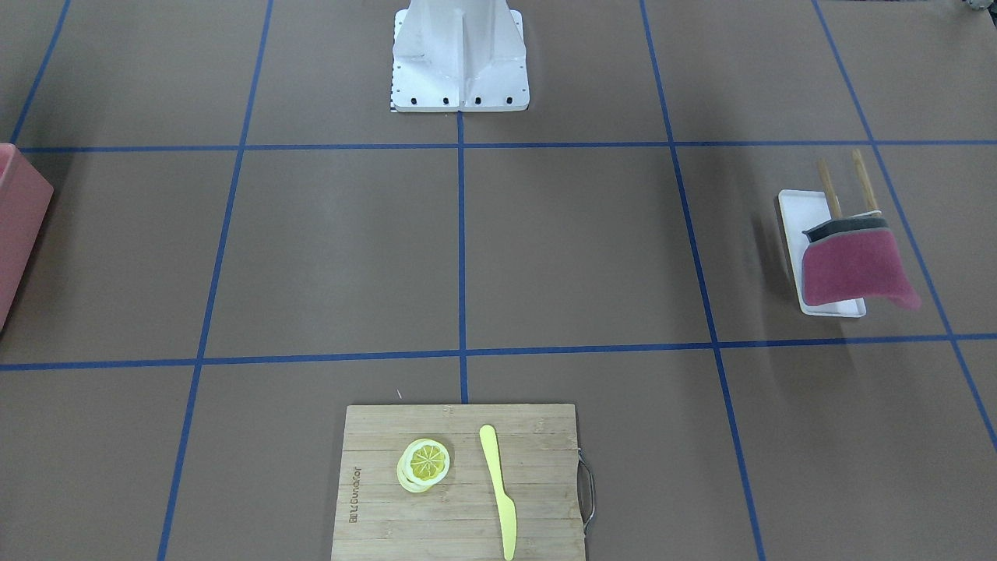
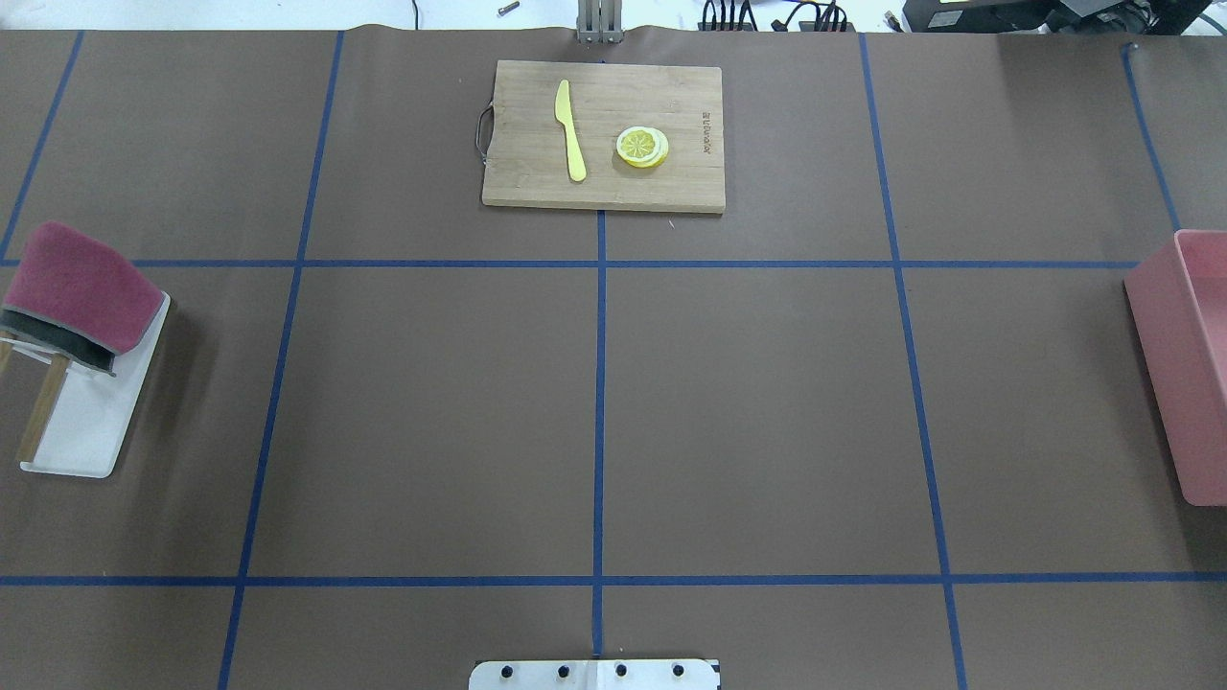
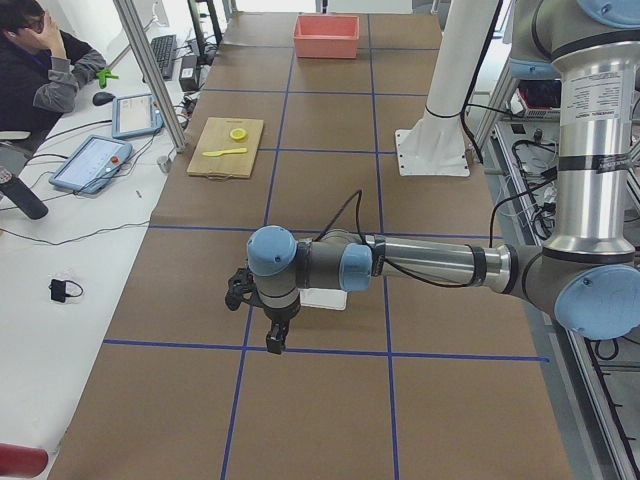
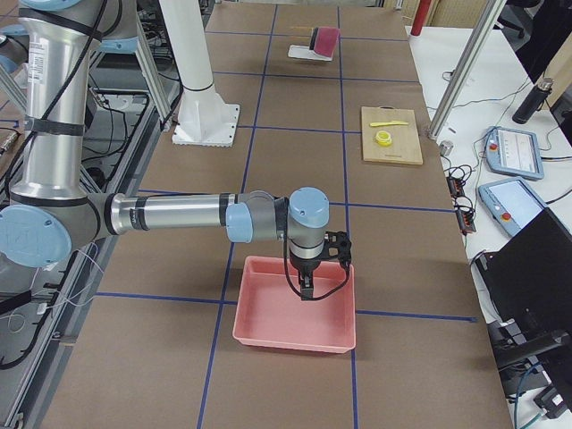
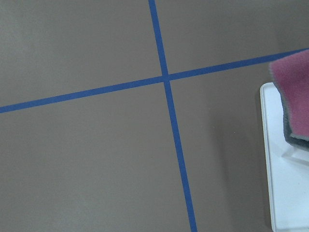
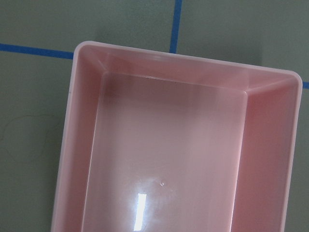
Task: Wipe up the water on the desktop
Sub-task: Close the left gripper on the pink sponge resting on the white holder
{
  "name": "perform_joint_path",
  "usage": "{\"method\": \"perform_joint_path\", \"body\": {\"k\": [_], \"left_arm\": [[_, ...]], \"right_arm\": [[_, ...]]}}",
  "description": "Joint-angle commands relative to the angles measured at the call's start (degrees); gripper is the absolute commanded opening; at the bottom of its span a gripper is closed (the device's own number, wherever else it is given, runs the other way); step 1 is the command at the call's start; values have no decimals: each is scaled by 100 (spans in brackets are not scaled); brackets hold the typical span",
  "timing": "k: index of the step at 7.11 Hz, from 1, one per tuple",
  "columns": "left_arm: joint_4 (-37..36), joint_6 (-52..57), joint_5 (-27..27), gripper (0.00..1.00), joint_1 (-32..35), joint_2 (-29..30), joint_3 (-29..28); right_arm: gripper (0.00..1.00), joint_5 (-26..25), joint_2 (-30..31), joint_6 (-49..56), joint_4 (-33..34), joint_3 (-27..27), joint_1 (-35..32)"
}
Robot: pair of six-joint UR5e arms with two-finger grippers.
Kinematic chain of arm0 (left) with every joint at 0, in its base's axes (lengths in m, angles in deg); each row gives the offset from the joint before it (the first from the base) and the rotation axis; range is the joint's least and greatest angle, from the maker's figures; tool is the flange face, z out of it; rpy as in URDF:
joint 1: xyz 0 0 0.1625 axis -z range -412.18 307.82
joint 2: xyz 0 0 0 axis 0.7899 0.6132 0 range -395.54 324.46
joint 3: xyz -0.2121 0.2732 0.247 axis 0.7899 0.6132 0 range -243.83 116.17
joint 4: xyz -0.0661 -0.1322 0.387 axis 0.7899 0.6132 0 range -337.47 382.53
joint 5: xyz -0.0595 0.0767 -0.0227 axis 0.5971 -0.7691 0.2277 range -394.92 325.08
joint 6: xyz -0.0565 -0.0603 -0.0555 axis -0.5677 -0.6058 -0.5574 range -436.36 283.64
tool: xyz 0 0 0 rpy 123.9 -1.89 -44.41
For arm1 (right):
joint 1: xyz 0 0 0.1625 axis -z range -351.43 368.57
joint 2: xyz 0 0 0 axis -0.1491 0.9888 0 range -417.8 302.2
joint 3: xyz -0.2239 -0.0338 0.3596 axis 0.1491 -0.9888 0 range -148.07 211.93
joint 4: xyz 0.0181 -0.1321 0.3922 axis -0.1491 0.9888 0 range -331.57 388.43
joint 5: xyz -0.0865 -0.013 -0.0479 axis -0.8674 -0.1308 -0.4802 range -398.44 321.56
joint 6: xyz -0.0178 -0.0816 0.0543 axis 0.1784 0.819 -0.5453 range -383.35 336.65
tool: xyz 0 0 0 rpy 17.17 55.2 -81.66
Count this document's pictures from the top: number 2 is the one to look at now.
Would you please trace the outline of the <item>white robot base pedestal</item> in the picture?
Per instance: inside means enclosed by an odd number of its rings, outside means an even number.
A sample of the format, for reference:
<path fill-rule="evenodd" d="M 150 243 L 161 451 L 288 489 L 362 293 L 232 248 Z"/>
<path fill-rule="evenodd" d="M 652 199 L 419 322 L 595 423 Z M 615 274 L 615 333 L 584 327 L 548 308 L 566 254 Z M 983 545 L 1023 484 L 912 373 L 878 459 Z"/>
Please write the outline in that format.
<path fill-rule="evenodd" d="M 488 661 L 469 689 L 720 689 L 719 662 L 699 658 Z"/>

